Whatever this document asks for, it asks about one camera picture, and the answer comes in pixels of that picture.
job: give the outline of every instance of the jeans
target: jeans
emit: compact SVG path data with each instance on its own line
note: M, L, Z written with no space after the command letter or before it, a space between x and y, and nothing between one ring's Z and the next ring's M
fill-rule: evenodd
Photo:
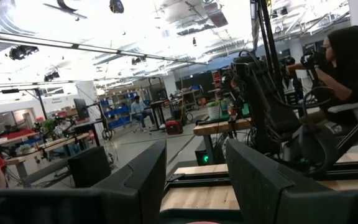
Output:
M134 118L142 124L142 128L146 128L146 125L144 124L144 119L149 116L152 124L155 123L153 113L151 111L143 111L143 113L137 113L134 115Z

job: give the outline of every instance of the wooden table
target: wooden table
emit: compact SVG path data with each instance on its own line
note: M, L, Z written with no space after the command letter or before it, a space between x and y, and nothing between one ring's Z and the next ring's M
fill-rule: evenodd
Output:
M48 142L45 145L43 144L39 147L43 147L45 152L50 152L50 151L59 149L63 146L66 146L68 144L74 143L76 141L75 139L82 140L84 138L87 138L88 136L89 136L88 133L84 133L84 134L77 136L76 138L71 137L71 138L57 139L52 142ZM5 162L5 165L7 165L7 166L15 165L16 169L17 169L17 173L19 174L19 178L21 181L23 181L24 187L31 187L31 182L33 182L33 181L26 181L28 179L29 175L27 173L27 170L25 169L24 162L27 159L30 159L30 158L36 157L36 156L41 156L41 155L42 155L42 151L35 151L34 153L28 154L25 156L18 156L15 158L6 159L6 160L4 160L4 162ZM48 174L55 172L56 169L49 169L48 172L39 170L31 175L42 178Z
M238 119L234 123L234 127L236 131L250 129L252 127L252 123L250 122L250 118L248 119ZM197 136L204 137L204 144L206 148L206 153L208 155L208 162L210 164L214 164L213 162L213 143L211 139L212 134L218 134L218 133L227 133L233 131L232 124L229 124L227 121L214 123L214 124L206 124L206 125L197 125L195 128L193 128L193 133Z
M347 153L339 162L358 161L358 153ZM178 168L175 174L202 174L227 171L226 164ZM333 190L358 189L358 180L322 181ZM170 208L239 209L231 186L189 187L170 189L162 200L161 210Z
M249 119L241 118L234 123L234 127L236 131L250 129L252 127L252 123L250 122L250 118ZM214 123L214 124L198 125L195 128L193 128L193 133L197 136L225 133L229 131L233 131L233 130L231 124L229 124L227 121Z
M9 144L9 143L16 142L16 141L18 141L18 140L21 140L21 139L24 139L24 138L27 138L27 137L30 137L30 136L36 136L36 135L38 135L38 133L25 134L25 135L22 135L22 136L19 136L19 137L16 137L16 138L12 138L12 139L8 139L8 140L5 140L5 141L1 141L1 142L0 142L0 145Z

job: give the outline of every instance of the floor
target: floor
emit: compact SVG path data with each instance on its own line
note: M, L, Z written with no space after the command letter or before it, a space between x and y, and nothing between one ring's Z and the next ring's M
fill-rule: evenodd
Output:
M198 111L192 111L193 117L196 119L201 119L206 117L208 112L206 108L200 108ZM165 117L169 117L169 110L164 110ZM151 126L149 119L147 118L147 125ZM203 138L200 136L195 136L193 134L193 128L195 124L188 124L183 127L183 134L169 136L164 132L153 132L152 135L143 132L134 133L133 127L126 127L116 130L116 134L112 139L112 144L107 144L104 142L107 151L114 152L116 149L117 161L115 165L120 168L127 164L130 160L139 155L142 151L151 146L155 141L165 139L167 141L167 174L173 172L177 168L177 164L188 164L189 166L196 166L195 161L195 149L201 144ZM241 140L244 133L239 133L238 139ZM358 146L353 147L350 152L358 152ZM50 163L45 159L41 161L40 164L36 164L35 160L29 160L25 162L27 172L29 174L42 169L43 167L49 166ZM17 175L16 168L14 166L9 166L10 173ZM56 174L51 174L44 177L38 182L34 183L34 187L40 187L42 183L48 182L54 179ZM10 187L21 187L18 183L10 179ZM71 177L68 177L61 182L57 182L51 188L68 188L73 187L74 183Z

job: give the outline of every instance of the green light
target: green light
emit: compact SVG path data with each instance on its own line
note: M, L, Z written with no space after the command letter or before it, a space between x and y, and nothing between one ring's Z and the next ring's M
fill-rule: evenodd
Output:
M208 162L208 156L204 156L204 157L203 157L203 161L204 161L205 163L207 163L207 162Z

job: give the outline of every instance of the computer tower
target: computer tower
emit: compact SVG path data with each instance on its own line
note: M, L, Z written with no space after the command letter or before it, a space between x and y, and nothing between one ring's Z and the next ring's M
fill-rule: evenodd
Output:
M75 187L92 187L111 174L109 161L104 147L85 150L68 159Z

